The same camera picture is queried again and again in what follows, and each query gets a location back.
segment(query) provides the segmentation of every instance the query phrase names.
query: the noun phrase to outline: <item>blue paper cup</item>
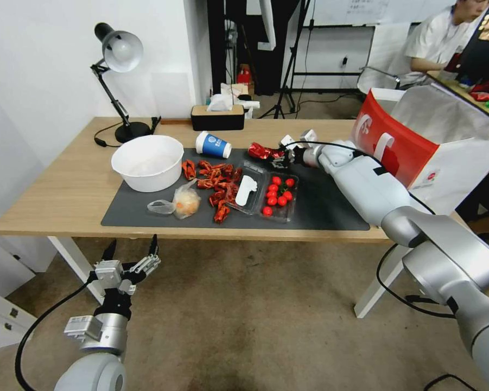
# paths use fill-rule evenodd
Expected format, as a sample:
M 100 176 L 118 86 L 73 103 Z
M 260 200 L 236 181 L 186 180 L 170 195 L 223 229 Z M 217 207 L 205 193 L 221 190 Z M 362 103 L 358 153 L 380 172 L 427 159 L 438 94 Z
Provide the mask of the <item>blue paper cup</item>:
M 232 144 L 226 142 L 206 130 L 202 131 L 195 140 L 195 150 L 198 154 L 212 155 L 228 159 Z

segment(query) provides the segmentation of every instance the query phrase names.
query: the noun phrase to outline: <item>chair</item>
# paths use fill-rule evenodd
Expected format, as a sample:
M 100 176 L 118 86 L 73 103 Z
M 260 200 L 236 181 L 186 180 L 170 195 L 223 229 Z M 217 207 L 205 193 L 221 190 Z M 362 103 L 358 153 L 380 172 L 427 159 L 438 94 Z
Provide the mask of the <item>chair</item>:
M 357 87 L 364 93 L 371 88 L 398 89 L 400 78 L 387 72 L 392 59 L 405 45 L 410 23 L 382 24 L 375 26 L 369 59 L 366 66 L 360 68 Z

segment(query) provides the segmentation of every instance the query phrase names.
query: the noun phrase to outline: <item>gray desk mat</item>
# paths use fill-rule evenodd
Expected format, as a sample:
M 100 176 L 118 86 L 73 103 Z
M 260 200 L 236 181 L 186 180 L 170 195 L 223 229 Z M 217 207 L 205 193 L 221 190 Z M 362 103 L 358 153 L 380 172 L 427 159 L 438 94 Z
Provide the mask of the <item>gray desk mat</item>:
M 186 148 L 184 159 L 197 163 L 207 160 L 211 164 L 231 163 L 242 166 L 248 160 L 256 166 L 275 171 L 265 163 L 250 158 L 246 149 L 233 149 L 229 159 L 200 156 L 193 148 Z M 299 190 L 295 203 L 293 218 L 288 223 L 278 223 L 262 218 L 260 215 L 249 216 L 231 209 L 222 224 L 213 221 L 215 209 L 210 207 L 208 197 L 213 190 L 199 190 L 201 206 L 196 214 L 179 220 L 174 215 L 158 215 L 149 212 L 147 205 L 158 199 L 172 201 L 174 191 L 185 184 L 183 175 L 169 188 L 154 192 L 141 193 L 132 190 L 123 181 L 109 206 L 101 225 L 103 226 L 143 226 L 143 227 L 187 227 L 187 228 L 240 228 L 240 229 L 307 229 L 332 231 L 367 231 L 369 225 L 358 215 L 353 206 L 342 195 L 333 179 L 323 171 L 293 165 L 287 172 L 299 177 Z

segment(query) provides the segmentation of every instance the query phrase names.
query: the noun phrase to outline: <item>lamp base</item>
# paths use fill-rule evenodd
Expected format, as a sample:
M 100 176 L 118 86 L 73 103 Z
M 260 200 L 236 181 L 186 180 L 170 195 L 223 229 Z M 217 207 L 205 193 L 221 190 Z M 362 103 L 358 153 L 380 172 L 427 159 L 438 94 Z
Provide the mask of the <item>lamp base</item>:
M 121 125 L 116 129 L 114 135 L 116 136 L 116 140 L 120 143 L 125 143 L 127 141 L 133 140 L 134 138 L 141 136 L 148 136 L 154 133 L 150 127 L 143 122 L 131 122 L 130 126 L 126 127 L 125 125 Z

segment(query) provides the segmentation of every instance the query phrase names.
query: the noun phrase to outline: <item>whiteboard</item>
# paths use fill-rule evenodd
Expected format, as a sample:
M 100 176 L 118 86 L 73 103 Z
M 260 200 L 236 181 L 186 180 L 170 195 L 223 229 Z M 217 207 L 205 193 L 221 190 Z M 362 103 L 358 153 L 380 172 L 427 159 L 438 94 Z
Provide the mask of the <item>whiteboard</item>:
M 423 22 L 456 0 L 310 0 L 304 26 L 313 10 L 315 26 Z

